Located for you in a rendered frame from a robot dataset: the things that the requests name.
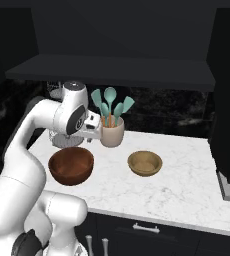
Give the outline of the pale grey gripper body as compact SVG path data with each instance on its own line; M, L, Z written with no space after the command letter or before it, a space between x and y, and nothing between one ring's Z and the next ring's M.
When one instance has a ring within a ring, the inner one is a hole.
M100 140L102 137L102 130L101 129L95 129L95 130L81 129L75 133L75 136Z

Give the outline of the large dark brown bowl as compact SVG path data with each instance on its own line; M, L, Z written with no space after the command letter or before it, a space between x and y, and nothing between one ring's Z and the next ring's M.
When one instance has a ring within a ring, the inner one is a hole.
M94 167L94 156L81 147L64 148L52 155L48 168L52 177L60 184L74 186L85 182Z

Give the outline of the small tan bowl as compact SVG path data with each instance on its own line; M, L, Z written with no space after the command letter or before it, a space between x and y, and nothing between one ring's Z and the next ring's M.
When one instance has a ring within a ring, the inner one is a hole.
M149 177L159 172L162 159L151 151L133 152L127 159L129 168L137 175Z

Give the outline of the dark tall cabinet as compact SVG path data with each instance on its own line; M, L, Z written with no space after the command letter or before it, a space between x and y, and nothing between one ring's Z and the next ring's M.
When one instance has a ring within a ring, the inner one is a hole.
M222 198L230 201L230 8L216 11L207 63L216 80L210 149Z

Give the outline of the beige utensil pot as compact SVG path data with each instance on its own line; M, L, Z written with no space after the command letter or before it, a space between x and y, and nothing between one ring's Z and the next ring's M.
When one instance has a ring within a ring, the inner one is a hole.
M117 147L121 144L124 137L124 120L119 117L117 125L111 128L102 127L102 137L100 139L103 146L108 148Z

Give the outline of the small teal spatula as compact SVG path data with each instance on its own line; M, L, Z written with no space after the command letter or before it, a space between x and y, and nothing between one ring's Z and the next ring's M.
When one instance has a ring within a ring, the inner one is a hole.
M102 113L105 117L105 126L108 127L108 117L109 117L109 108L108 108L108 105L106 103L102 103L101 104L101 110L102 110Z

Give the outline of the teal spoon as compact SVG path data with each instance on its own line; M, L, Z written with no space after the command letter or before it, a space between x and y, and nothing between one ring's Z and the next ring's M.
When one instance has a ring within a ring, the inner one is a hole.
M117 96L116 90L113 87L108 87L104 91L104 98L107 101L109 108L108 125L111 126L111 106Z

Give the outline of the dark cupboard door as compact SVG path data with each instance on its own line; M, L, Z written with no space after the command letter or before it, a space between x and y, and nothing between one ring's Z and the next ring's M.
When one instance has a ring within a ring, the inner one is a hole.
M104 256L102 240L108 240L108 256L116 256L116 242L112 226L106 215L89 212L84 222L75 228L79 242L88 248L86 236L92 237L92 250L94 256Z

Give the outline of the dark drawer front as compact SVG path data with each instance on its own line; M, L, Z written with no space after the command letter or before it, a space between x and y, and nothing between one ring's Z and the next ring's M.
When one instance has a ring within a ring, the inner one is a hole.
M154 228L160 233L134 230L133 225ZM116 256L194 256L200 234L186 228L125 219L114 230Z

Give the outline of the dark open wall cabinet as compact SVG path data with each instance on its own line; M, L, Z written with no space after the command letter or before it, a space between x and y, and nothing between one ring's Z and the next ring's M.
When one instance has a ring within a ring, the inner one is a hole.
M210 92L215 16L230 0L30 0L38 51L7 77Z

